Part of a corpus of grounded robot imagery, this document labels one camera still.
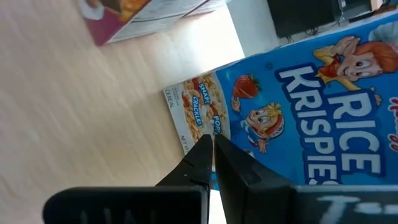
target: table surface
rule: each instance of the table surface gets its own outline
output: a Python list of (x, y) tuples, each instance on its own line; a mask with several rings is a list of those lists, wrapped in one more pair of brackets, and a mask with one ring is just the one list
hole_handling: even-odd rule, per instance
[(154, 185), (183, 156), (161, 89), (243, 57), (227, 9), (96, 47), (75, 1), (0, 0), (0, 223), (74, 186)]

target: strawberry illustration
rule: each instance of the strawberry illustration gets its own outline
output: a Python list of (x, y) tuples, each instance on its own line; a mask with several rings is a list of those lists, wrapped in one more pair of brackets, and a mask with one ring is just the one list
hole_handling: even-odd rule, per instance
[(235, 81), (233, 95), (239, 98), (250, 99), (257, 96), (261, 91), (259, 81), (254, 75), (241, 75)]

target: cartoon elf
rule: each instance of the cartoon elf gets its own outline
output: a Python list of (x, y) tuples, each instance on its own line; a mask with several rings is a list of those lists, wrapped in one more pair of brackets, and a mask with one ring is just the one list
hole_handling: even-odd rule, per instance
[(269, 141), (280, 136), (285, 128), (280, 104), (271, 102), (258, 110), (251, 110), (246, 117), (240, 113), (239, 97), (231, 97), (231, 106), (239, 118), (231, 121), (231, 137), (245, 131), (249, 142), (261, 153), (267, 153)]
[[(336, 45), (314, 50), (313, 55), (325, 63), (317, 75), (325, 84), (338, 81), (348, 91), (360, 90), (354, 84), (359, 79), (393, 73), (398, 69), (398, 54), (391, 46), (382, 42), (359, 44), (359, 41), (360, 38), (347, 36)], [(380, 105), (382, 98), (377, 94), (374, 97)]]

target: box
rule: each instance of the box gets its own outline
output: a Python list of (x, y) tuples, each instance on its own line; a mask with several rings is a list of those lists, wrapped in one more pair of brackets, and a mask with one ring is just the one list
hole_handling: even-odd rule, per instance
[(296, 184), (398, 184), (397, 21), (359, 21), (166, 88), (185, 153), (223, 134)]
[(79, 0), (97, 45), (163, 30), (202, 3), (203, 0)]
[(213, 12), (221, 7), (224, 7), (230, 0), (206, 0), (201, 5), (196, 7), (192, 12), (189, 12), (186, 16), (194, 16), (198, 14)]

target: blue cereal box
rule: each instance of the blue cereal box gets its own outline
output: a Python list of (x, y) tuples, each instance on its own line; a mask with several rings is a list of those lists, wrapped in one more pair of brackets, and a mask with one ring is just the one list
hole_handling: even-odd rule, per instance
[(398, 184), (398, 14), (164, 90), (185, 153), (223, 134), (296, 184)]

